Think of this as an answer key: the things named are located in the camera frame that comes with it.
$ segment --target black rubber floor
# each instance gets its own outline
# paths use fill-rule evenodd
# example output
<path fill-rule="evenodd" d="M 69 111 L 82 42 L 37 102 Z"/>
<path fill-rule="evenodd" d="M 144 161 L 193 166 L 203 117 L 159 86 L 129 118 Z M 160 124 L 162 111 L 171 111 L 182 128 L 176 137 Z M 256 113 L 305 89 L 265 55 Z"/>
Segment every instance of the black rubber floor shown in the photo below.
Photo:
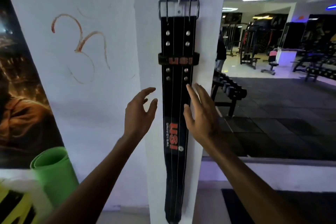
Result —
<path fill-rule="evenodd" d="M 220 124 L 238 156 L 336 160 L 336 87 L 303 79 L 232 78 L 247 89 Z M 229 102 L 219 89 L 218 101 Z"/>
<path fill-rule="evenodd" d="M 309 223 L 335 223 L 336 193 L 277 191 L 306 217 Z M 250 215 L 232 189 L 222 189 L 232 224 L 254 224 Z"/>

